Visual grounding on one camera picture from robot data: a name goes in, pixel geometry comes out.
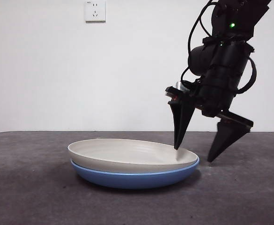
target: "wall socket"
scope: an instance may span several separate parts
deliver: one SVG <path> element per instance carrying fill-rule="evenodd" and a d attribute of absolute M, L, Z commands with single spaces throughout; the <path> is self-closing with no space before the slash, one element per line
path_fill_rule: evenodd
<path fill-rule="evenodd" d="M 105 0 L 85 2 L 85 22 L 105 22 Z"/>

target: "dark gray mat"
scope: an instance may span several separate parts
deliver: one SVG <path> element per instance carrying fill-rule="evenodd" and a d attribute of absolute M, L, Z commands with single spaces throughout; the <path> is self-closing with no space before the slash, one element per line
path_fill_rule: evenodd
<path fill-rule="evenodd" d="M 173 142 L 172 132 L 0 133 L 0 225 L 274 225 L 274 133 L 250 133 L 209 164 L 212 132 L 188 132 L 188 179 L 152 190 L 88 183 L 67 145 L 92 138 Z"/>

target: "ceramic plate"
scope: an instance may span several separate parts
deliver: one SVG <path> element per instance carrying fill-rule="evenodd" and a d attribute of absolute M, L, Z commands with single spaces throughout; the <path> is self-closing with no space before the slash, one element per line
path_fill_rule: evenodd
<path fill-rule="evenodd" d="M 155 173 L 185 168 L 198 156 L 186 149 L 128 139 L 91 139 L 68 146 L 71 159 L 82 167 L 114 173 Z"/>
<path fill-rule="evenodd" d="M 81 167 L 73 161 L 71 163 L 81 177 L 92 183 L 110 188 L 145 189 L 163 187 L 184 180 L 194 172 L 199 163 L 199 158 L 194 164 L 185 168 L 150 173 L 102 172 Z"/>

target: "blue bowl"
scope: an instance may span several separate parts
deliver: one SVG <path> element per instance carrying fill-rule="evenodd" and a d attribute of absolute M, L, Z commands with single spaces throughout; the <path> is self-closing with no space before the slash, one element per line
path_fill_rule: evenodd
<path fill-rule="evenodd" d="M 76 172 L 85 180 L 101 186 L 121 189 L 158 188 L 175 184 L 191 175 L 198 163 L 199 158 L 194 164 L 177 170 L 149 173 L 118 173 L 90 170 L 77 165 L 71 160 Z"/>

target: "black cable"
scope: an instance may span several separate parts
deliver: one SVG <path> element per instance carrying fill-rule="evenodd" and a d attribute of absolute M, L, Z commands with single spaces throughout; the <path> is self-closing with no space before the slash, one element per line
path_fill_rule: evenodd
<path fill-rule="evenodd" d="M 189 38 L 188 38 L 188 54 L 189 54 L 189 61 L 191 62 L 191 37 L 192 37 L 192 34 L 196 28 L 196 25 L 198 24 L 201 16 L 204 14 L 204 12 L 206 11 L 207 7 L 209 6 L 212 6 L 212 5 L 220 5 L 218 2 L 212 2 L 212 0 L 209 0 L 208 3 L 204 6 L 204 8 L 202 9 L 202 11 L 200 12 L 197 20 L 195 21 L 192 29 L 191 29 L 191 32 L 190 32 L 190 35 L 189 35 Z"/>
<path fill-rule="evenodd" d="M 187 67 L 187 68 L 183 71 L 183 73 L 182 73 L 182 75 L 181 75 L 181 77 L 180 77 L 180 81 L 183 81 L 184 75 L 185 75 L 185 73 L 188 71 L 188 69 L 189 69 L 189 67 Z"/>
<path fill-rule="evenodd" d="M 200 23 L 202 29 L 204 30 L 204 32 L 205 32 L 209 37 L 211 37 L 212 35 L 210 35 L 210 33 L 207 31 L 207 29 L 203 26 L 202 21 L 201 21 L 201 18 L 199 19 L 199 23 Z"/>
<path fill-rule="evenodd" d="M 193 27 L 192 27 L 192 29 L 191 29 L 191 32 L 190 32 L 190 35 L 189 35 L 189 38 L 188 38 L 188 55 L 189 55 L 190 61 L 191 61 L 191 37 L 192 37 L 192 34 L 193 34 L 193 32 L 194 32 L 194 30 L 195 30 L 197 24 L 198 24 L 198 21 L 200 22 L 200 25 L 201 25 L 201 27 L 203 28 L 203 30 L 206 32 L 206 34 L 207 34 L 209 37 L 211 37 L 210 33 L 209 33 L 209 32 L 207 31 L 207 29 L 204 27 L 204 25 L 203 25 L 203 23 L 202 23 L 202 21 L 201 21 L 201 17 L 202 17 L 202 15 L 204 14 L 204 12 L 206 11 L 207 7 L 212 6 L 212 5 L 215 5 L 215 6 L 216 6 L 216 5 L 220 5 L 218 2 L 212 2 L 212 1 L 213 1 L 213 0 L 209 0 L 209 1 L 207 2 L 207 4 L 204 6 L 204 8 L 201 10 L 201 12 L 200 12 L 200 14 L 199 14 L 197 20 L 195 21 L 195 24 L 193 25 Z M 181 81 L 183 80 L 184 75 L 185 75 L 185 73 L 188 71 L 188 69 L 189 69 L 189 67 L 187 67 L 187 68 L 183 71 L 183 73 L 182 73 L 182 75 L 181 75 L 181 77 L 180 77 L 180 80 L 181 80 Z"/>
<path fill-rule="evenodd" d="M 250 77 L 248 83 L 244 87 L 240 88 L 239 90 L 234 91 L 236 94 L 242 94 L 245 91 L 247 91 L 249 88 L 251 88 L 253 86 L 254 82 L 257 79 L 257 68 L 255 67 L 254 61 L 250 57 L 248 57 L 248 59 L 250 60 L 251 67 L 252 67 L 251 77 Z"/>

